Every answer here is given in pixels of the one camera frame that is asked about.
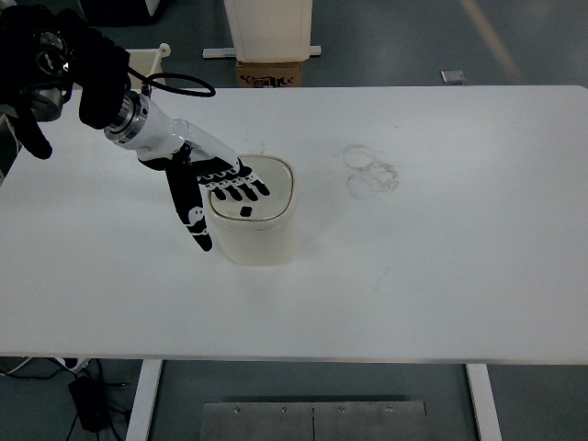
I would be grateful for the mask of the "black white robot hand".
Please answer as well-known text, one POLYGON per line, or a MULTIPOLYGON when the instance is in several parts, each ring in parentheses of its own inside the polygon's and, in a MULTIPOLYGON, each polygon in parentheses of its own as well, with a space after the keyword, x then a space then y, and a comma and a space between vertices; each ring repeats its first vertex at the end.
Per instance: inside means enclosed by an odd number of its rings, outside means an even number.
POLYGON ((212 249, 202 191, 220 200, 268 197, 270 190, 254 170, 235 151, 193 124, 182 121, 187 133, 168 138, 154 153, 138 152, 140 163, 163 171, 174 202, 175 211, 198 246, 212 249))

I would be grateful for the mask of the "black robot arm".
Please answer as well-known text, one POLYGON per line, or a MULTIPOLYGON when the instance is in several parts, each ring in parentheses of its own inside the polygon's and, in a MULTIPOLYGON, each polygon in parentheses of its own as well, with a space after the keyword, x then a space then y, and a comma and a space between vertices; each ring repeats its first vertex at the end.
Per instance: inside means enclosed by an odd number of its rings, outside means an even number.
POLYGON ((119 116, 129 73, 130 54, 71 9, 11 5, 1 12, 1 111, 39 159, 52 154, 39 124, 60 117, 74 85, 82 89, 79 119, 103 130, 119 116))

